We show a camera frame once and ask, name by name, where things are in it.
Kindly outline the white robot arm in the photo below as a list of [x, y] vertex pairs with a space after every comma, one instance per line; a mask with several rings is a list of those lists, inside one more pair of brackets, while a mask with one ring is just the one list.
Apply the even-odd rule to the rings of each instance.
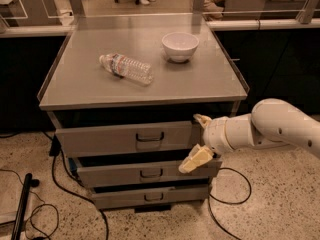
[[179, 166], [190, 173], [213, 159], [240, 148], [272, 149], [285, 145], [320, 157], [320, 122], [280, 99], [259, 101], [248, 114], [219, 117], [195, 114], [203, 128], [203, 146], [196, 144]]

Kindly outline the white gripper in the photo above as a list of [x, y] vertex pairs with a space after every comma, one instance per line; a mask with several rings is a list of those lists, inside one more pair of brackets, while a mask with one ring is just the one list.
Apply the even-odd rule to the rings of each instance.
[[213, 152], [222, 155], [233, 151], [226, 136], [228, 117], [211, 119], [208, 116], [194, 114], [194, 119], [204, 129], [203, 141], [206, 146], [196, 144], [189, 155], [178, 167], [181, 173], [190, 173], [213, 159]]

